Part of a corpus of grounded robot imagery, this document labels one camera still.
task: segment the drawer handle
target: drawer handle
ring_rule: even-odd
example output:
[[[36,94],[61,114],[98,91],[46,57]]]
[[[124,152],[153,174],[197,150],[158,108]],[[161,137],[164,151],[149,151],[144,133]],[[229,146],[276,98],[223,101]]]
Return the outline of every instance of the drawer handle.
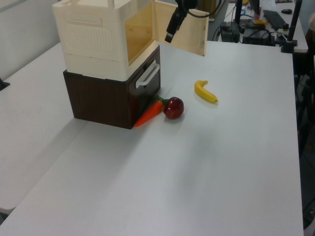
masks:
[[[139,88],[140,86],[147,85],[151,79],[156,75],[156,73],[159,70],[159,64],[154,60],[151,65],[146,69],[145,72],[140,76],[140,78],[136,82],[136,88]]]

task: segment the yellow banana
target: yellow banana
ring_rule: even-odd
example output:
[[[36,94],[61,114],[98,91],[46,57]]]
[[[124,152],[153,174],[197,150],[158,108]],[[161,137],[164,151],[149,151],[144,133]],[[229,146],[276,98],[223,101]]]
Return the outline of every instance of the yellow banana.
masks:
[[[217,97],[210,93],[209,91],[207,91],[203,86],[206,85],[208,83],[207,80],[197,80],[195,83],[195,92],[202,97],[203,99],[205,99],[208,102],[217,102],[218,99]]]

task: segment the red apple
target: red apple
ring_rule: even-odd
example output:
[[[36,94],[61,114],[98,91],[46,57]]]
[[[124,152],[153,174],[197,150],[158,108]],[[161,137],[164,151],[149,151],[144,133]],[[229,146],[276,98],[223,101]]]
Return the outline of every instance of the red apple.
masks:
[[[178,118],[184,112],[184,103],[177,97],[171,97],[164,106],[163,112],[169,119]]]

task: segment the electronic device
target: electronic device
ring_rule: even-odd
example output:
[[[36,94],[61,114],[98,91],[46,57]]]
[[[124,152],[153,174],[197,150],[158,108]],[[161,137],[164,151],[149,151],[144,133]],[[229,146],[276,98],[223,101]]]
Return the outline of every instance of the electronic device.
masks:
[[[245,29],[242,43],[275,46],[275,37],[264,30]]]
[[[288,3],[292,2],[292,0],[276,0],[276,3]]]
[[[290,15],[290,14],[292,14],[292,10],[291,9],[283,9],[283,10],[281,10],[281,13]]]
[[[283,29],[286,22],[276,11],[263,10],[266,19],[274,30]]]
[[[236,23],[222,22],[220,24],[220,34],[222,42],[238,43],[240,40],[239,27]]]

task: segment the box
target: box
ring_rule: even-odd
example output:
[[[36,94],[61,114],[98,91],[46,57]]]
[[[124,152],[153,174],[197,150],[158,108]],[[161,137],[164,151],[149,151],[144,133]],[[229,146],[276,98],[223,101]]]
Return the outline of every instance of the box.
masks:
[[[131,129],[160,88],[159,47],[127,81],[63,73],[75,118]],[[142,81],[145,71],[151,78]]]

